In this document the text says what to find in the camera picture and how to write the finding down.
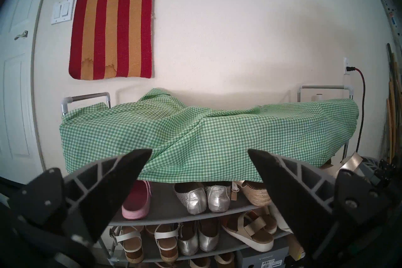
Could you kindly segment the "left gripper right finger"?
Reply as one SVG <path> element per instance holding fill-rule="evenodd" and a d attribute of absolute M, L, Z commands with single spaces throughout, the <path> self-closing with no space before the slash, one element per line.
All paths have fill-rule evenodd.
<path fill-rule="evenodd" d="M 391 199 L 356 170 L 342 165 L 333 176 L 262 150 L 248 156 L 304 249 L 345 249 L 386 220 Z"/>

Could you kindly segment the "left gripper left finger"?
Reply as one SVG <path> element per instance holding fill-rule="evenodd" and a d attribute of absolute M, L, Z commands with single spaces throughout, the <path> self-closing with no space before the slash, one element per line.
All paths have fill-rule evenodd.
<path fill-rule="evenodd" d="M 128 197 L 152 155 L 135 149 L 84 165 L 66 177 L 50 168 L 9 198 L 11 227 L 19 234 L 96 242 Z"/>

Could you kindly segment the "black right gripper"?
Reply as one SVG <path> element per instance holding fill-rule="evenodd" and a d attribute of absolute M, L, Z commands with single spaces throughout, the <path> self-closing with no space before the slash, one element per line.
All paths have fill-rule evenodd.
<path fill-rule="evenodd" d="M 377 160 L 372 157 L 363 157 L 359 169 L 368 178 L 370 183 L 389 183 L 390 196 L 392 196 L 392 207 L 396 208 L 402 201 L 402 180 L 401 173 L 396 173 L 394 163 L 388 163 L 384 159 Z"/>

